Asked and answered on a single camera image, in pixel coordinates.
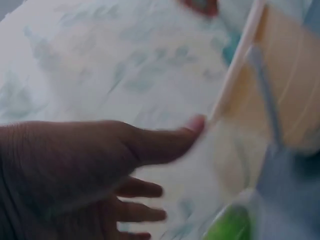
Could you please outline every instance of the bed sheet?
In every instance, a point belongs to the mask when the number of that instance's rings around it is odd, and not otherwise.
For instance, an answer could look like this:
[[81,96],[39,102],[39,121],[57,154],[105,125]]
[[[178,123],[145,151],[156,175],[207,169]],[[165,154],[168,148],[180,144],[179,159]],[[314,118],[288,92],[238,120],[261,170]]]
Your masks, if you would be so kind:
[[[250,4],[221,0],[221,10],[241,30]],[[285,8],[301,19],[292,9]],[[209,114],[227,71],[224,22],[196,16],[173,0],[28,0],[0,22],[0,32],[2,124],[114,119],[175,128],[195,113]],[[119,227],[148,229],[154,239],[200,239],[224,202],[214,154],[218,166],[229,163],[225,159],[254,162],[266,146],[218,125],[182,161],[135,173],[164,186],[163,199],[140,201],[165,207],[168,221]],[[253,180],[238,163],[243,188]]]

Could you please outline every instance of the white plastic rod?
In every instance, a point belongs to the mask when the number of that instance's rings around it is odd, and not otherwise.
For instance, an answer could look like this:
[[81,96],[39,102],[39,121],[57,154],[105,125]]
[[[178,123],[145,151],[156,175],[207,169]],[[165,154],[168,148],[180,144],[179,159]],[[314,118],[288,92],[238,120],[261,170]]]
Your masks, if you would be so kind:
[[212,109],[208,127],[215,125],[221,117],[222,110],[230,97],[237,76],[243,66],[248,48],[253,43],[256,36],[256,31],[263,14],[265,4],[266,0],[254,0],[252,4],[248,19],[243,29],[242,37],[226,73],[222,90],[220,91],[217,103]]

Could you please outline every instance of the green plastic item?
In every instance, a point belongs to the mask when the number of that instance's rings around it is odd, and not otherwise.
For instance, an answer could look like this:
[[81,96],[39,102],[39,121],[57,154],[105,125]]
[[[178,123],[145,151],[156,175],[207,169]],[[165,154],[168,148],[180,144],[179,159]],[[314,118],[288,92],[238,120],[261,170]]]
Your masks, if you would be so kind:
[[248,210],[231,205],[214,221],[202,240],[252,240],[252,228]]

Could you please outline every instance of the dark skin hand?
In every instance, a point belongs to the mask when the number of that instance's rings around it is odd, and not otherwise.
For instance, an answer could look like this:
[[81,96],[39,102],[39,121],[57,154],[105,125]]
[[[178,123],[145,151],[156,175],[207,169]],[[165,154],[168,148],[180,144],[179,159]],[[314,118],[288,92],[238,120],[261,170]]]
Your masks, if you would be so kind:
[[181,157],[204,126],[203,116],[175,131],[118,121],[3,126],[0,200],[7,222],[17,239],[148,240],[148,232],[118,231],[117,222],[164,221],[166,212],[118,197],[161,197],[161,186],[129,175]]

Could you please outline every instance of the red object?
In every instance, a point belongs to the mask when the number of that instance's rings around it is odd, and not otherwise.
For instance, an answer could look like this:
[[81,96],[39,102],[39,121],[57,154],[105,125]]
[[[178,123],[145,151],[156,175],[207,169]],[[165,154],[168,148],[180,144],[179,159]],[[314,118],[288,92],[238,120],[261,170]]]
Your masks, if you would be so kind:
[[204,7],[199,6],[196,0],[180,0],[180,2],[196,13],[207,17],[214,17],[218,14],[218,0],[206,0]]

